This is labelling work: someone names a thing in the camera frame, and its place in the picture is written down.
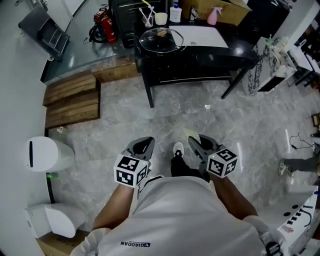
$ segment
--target spray bottle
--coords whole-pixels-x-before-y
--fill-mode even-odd
[[[217,23],[217,19],[218,19],[218,14],[217,14],[217,11],[220,13],[221,15],[221,10],[222,10],[222,7],[213,7],[212,8],[213,11],[210,13],[208,19],[207,19],[207,22],[210,24],[210,25],[216,25]]]

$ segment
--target black table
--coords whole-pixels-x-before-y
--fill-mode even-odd
[[[139,73],[142,74],[150,107],[154,107],[151,87],[205,80],[229,80],[230,86],[222,95],[225,99],[238,85],[248,70],[259,61],[259,56],[253,46],[241,40],[236,32],[237,27],[231,24],[217,22],[215,26],[206,21],[197,21],[197,26],[214,27],[218,30],[228,48],[208,46],[183,46],[179,50],[168,53],[156,53],[145,50],[139,42],[141,35],[150,28],[142,22],[134,24],[134,59]],[[229,71],[241,69],[232,80]]]

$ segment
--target table leg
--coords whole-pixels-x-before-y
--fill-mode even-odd
[[[303,77],[301,77],[298,81],[295,82],[295,85],[298,86],[302,81],[307,79],[312,74],[312,71],[307,72]]]
[[[144,83],[146,95],[147,95],[148,100],[149,100],[150,108],[153,109],[155,107],[155,105],[154,105],[154,101],[152,99],[151,88],[150,88],[150,80],[149,80],[147,75],[143,75],[142,74],[142,78],[143,78],[143,83]]]
[[[240,82],[240,80],[245,76],[245,74],[248,72],[248,68],[243,68],[240,73],[236,76],[236,78],[232,81],[228,89],[224,92],[222,95],[222,99],[225,99],[229,93],[237,86],[237,84]]]

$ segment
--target box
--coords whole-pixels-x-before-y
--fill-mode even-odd
[[[44,255],[69,256],[73,249],[84,241],[88,235],[89,232],[77,230],[73,238],[66,238],[50,232],[40,238],[36,238],[36,241]]]
[[[212,7],[222,7],[221,15],[218,13],[218,22],[229,23],[238,26],[251,9],[242,0],[180,0],[182,16],[189,19],[190,9],[194,7],[201,20],[207,20]]]
[[[135,188],[148,176],[149,162],[119,154],[113,166],[116,183]]]
[[[206,170],[224,178],[236,169],[237,161],[238,156],[225,148],[209,155]]]

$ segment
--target shoe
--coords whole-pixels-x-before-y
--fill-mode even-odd
[[[294,172],[291,170],[291,168],[285,163],[284,159],[280,160],[280,165],[278,169],[279,175],[284,175],[285,172],[288,173],[289,177],[292,177],[294,175]]]
[[[185,153],[185,148],[184,145],[181,142],[177,142],[176,144],[174,144],[173,146],[173,154],[174,156],[183,156]]]

